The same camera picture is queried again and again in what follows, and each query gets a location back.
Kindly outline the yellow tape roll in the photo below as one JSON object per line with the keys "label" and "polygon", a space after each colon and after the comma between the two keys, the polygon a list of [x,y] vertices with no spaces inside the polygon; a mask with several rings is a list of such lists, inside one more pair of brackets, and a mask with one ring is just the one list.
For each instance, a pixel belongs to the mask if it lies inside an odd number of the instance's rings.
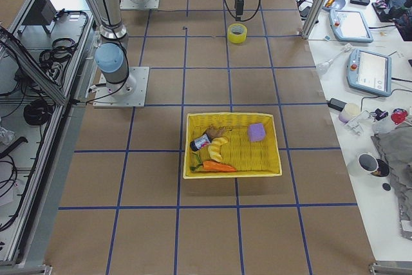
{"label": "yellow tape roll", "polygon": [[247,38],[247,27],[244,24],[234,23],[228,26],[227,39],[233,44],[242,44]]}

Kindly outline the blue bowl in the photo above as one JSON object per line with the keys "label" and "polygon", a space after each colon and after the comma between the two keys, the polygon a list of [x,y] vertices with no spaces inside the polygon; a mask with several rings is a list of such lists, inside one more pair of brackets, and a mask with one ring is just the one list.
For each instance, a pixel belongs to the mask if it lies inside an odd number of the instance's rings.
{"label": "blue bowl", "polygon": [[346,0],[324,0],[322,9],[330,11],[331,9],[340,10],[346,6]]}

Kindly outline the light bulb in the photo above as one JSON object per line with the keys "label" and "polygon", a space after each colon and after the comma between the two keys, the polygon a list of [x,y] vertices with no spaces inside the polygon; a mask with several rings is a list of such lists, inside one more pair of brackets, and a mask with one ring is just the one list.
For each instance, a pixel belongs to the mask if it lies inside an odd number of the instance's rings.
{"label": "light bulb", "polygon": [[327,61],[324,62],[320,62],[316,65],[316,72],[318,73],[318,75],[322,76],[324,75],[330,68],[330,66],[333,64],[333,62],[342,54],[344,53],[348,53],[352,50],[353,46],[348,43],[346,45],[344,45],[341,50],[336,53],[333,57],[331,57],[330,59],[328,59]]}

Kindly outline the upper teach pendant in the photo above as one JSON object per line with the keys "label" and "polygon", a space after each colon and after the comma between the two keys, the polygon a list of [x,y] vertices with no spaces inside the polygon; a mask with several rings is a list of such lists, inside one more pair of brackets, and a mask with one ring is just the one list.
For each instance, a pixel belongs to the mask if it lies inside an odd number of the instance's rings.
{"label": "upper teach pendant", "polygon": [[335,38],[348,43],[372,43],[373,36],[361,12],[331,9],[329,21]]}

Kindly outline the teach pendant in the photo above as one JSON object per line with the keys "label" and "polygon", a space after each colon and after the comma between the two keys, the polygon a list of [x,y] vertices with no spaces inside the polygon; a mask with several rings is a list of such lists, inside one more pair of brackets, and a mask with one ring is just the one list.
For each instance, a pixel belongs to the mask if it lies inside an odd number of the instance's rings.
{"label": "teach pendant", "polygon": [[367,50],[354,49],[346,69],[348,86],[373,95],[391,94],[391,57]]}
{"label": "teach pendant", "polygon": [[329,21],[335,38],[348,43],[372,43],[373,36],[361,12],[331,9]]}

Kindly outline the purple foam cube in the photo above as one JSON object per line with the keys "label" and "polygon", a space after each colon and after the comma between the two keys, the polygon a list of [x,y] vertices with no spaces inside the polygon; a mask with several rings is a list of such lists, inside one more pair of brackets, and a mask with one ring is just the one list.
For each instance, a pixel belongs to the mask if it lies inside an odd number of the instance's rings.
{"label": "purple foam cube", "polygon": [[251,142],[260,142],[265,139],[266,131],[262,123],[255,123],[248,126],[248,139]]}

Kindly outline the yellow woven basket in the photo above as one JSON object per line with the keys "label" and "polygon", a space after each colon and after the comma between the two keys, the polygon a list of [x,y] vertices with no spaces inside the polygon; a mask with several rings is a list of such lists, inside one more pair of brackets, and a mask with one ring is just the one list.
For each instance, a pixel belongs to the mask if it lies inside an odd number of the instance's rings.
{"label": "yellow woven basket", "polygon": [[[251,142],[248,139],[248,126],[262,123],[266,137],[260,142]],[[207,147],[194,152],[190,149],[190,142],[210,126],[225,127],[229,142],[221,146],[222,164],[237,169],[236,172],[211,172],[202,168],[191,171],[191,166],[197,166],[206,160],[211,160]],[[206,178],[245,178],[245,177],[272,177],[283,174],[274,117],[264,113],[189,113],[186,118],[186,145],[183,161],[184,179]]]}

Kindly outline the dark bottle with label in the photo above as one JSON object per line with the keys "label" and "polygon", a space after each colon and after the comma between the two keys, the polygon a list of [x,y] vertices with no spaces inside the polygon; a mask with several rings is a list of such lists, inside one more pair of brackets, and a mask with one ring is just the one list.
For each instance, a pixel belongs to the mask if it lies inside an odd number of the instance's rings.
{"label": "dark bottle with label", "polygon": [[195,138],[189,144],[190,149],[194,152],[199,151],[201,148],[208,146],[212,142],[212,139],[208,134],[204,133],[202,136]]}

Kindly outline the yellow toy croissant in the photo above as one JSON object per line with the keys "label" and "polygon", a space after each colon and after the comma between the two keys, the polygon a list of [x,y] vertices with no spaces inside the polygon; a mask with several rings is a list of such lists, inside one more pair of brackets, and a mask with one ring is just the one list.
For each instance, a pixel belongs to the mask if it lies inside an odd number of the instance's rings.
{"label": "yellow toy croissant", "polygon": [[223,157],[220,153],[221,146],[227,144],[229,140],[226,137],[214,138],[208,145],[208,152],[211,160],[216,162],[222,162]]}

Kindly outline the black power adapter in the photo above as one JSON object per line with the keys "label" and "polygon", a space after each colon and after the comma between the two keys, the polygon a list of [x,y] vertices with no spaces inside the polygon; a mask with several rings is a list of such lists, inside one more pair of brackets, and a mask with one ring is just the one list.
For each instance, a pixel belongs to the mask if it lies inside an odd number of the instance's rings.
{"label": "black power adapter", "polygon": [[341,100],[335,99],[335,98],[331,98],[330,100],[327,101],[327,105],[329,108],[332,108],[336,111],[343,111],[345,105],[347,105],[346,102],[343,102]]}

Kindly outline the lower teach pendant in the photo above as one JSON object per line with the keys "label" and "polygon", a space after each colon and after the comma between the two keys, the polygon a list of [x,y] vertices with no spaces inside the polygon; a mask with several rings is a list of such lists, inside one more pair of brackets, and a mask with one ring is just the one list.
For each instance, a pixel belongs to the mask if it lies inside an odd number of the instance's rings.
{"label": "lower teach pendant", "polygon": [[367,50],[354,49],[346,69],[348,86],[373,95],[391,94],[391,57]]}

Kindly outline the lavender white cup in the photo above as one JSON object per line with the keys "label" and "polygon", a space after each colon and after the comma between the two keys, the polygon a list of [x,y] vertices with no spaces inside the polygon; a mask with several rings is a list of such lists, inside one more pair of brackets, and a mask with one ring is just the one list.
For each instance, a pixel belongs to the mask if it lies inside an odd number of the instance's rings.
{"label": "lavender white cup", "polygon": [[361,109],[354,103],[346,103],[339,113],[339,120],[343,123],[349,122],[361,113]]}

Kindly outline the orange toy carrot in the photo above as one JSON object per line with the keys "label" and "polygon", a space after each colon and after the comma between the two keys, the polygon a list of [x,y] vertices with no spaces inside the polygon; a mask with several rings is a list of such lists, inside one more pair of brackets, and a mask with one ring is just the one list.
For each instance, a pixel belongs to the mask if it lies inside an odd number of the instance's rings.
{"label": "orange toy carrot", "polygon": [[191,166],[190,170],[195,171],[202,168],[204,171],[211,171],[211,172],[236,172],[237,169],[230,165],[222,164],[219,162],[215,162],[212,160],[206,160],[197,166]]}

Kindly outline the red toy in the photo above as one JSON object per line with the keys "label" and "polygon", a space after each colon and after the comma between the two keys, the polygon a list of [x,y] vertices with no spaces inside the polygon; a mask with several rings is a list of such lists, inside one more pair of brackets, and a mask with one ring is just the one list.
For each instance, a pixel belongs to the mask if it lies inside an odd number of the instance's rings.
{"label": "red toy", "polygon": [[397,126],[405,121],[406,117],[408,116],[408,112],[405,109],[396,108],[393,110],[390,118],[392,122]]}

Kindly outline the white mug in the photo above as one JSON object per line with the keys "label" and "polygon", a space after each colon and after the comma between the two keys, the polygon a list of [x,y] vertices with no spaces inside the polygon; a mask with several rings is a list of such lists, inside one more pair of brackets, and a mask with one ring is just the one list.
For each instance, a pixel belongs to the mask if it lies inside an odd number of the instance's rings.
{"label": "white mug", "polygon": [[347,168],[351,176],[365,176],[376,172],[379,164],[370,153],[361,153],[347,165]]}

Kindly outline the grey cloth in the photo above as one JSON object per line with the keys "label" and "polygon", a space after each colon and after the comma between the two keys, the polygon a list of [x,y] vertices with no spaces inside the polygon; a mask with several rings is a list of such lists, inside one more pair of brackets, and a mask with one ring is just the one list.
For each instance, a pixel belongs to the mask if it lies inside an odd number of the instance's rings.
{"label": "grey cloth", "polygon": [[379,157],[389,166],[389,184],[398,199],[400,233],[411,239],[411,127],[400,125],[371,140]]}

